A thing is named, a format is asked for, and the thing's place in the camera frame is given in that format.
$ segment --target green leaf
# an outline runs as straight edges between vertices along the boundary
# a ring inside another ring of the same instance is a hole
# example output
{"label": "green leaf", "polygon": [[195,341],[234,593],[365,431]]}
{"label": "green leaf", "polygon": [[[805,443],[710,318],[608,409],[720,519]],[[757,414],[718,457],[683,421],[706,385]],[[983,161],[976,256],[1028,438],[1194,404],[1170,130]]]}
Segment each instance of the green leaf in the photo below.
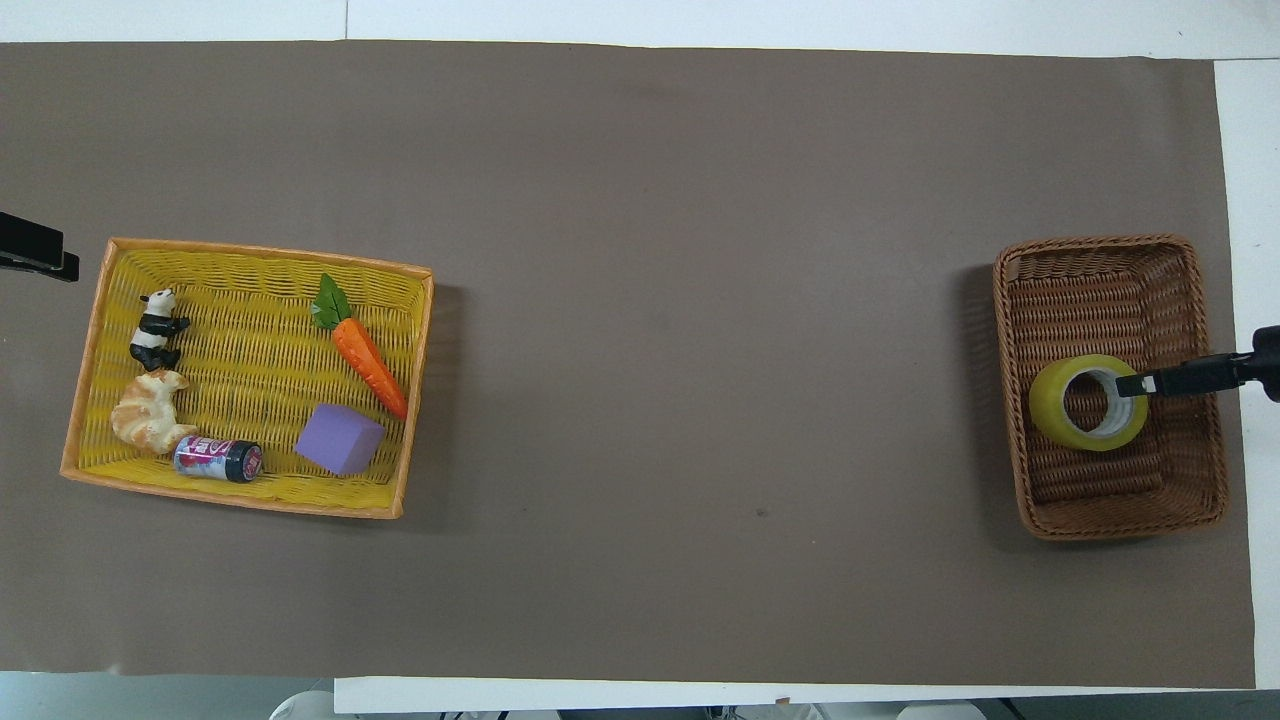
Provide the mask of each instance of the green leaf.
{"label": "green leaf", "polygon": [[338,327],[338,323],[351,316],[351,304],[347,295],[342,292],[338,283],[333,282],[329,273],[320,275],[320,292],[316,293],[311,304],[311,320],[326,331]]}

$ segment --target tape roll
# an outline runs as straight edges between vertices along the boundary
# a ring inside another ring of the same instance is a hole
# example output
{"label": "tape roll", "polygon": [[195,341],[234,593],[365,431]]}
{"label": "tape roll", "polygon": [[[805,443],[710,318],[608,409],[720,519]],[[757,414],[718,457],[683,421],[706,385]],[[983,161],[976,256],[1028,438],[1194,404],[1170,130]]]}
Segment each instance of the tape roll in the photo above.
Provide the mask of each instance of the tape roll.
{"label": "tape roll", "polygon": [[[1032,382],[1032,423],[1050,439],[1076,450],[1103,452],[1124,446],[1147,423],[1147,398],[1120,397],[1116,378],[1137,372],[1110,355],[1079,355],[1048,364]],[[1107,393],[1107,411],[1092,430],[1082,430],[1066,414],[1066,386],[1091,375]]]}

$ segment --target purple foam block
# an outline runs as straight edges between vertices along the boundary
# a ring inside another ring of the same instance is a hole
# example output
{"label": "purple foam block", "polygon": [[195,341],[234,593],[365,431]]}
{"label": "purple foam block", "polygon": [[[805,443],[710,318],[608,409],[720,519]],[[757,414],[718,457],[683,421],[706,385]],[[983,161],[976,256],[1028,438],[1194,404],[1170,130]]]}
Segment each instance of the purple foam block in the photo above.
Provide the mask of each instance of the purple foam block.
{"label": "purple foam block", "polygon": [[385,429],[343,405],[316,405],[293,450],[335,475],[364,473]]}

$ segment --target white table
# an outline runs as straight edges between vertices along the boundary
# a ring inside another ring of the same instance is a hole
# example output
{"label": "white table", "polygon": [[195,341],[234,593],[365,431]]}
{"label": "white table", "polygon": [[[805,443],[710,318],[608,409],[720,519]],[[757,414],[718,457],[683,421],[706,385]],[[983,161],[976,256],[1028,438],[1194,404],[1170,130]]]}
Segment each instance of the white table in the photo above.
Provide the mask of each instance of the white table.
{"label": "white table", "polygon": [[[1106,0],[0,0],[0,41],[483,40],[1213,59],[1236,342],[1280,322],[1280,3]],[[1242,391],[1256,683],[1280,688],[1280,443]],[[620,683],[346,678],[340,712],[942,700],[1172,688]]]}

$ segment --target toy panda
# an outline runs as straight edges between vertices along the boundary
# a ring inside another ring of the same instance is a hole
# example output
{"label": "toy panda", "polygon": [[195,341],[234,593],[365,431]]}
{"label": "toy panda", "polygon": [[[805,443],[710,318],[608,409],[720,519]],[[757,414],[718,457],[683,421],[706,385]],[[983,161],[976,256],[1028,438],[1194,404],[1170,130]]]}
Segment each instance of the toy panda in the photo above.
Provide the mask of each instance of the toy panda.
{"label": "toy panda", "polygon": [[141,297],[147,304],[147,309],[142,313],[138,329],[134,331],[133,340],[129,342],[129,355],[142,363],[148,373],[160,368],[173,369],[178,364],[182,351],[165,350],[165,342],[187,329],[191,325],[191,319],[173,318],[175,299],[173,290],[168,287]]}

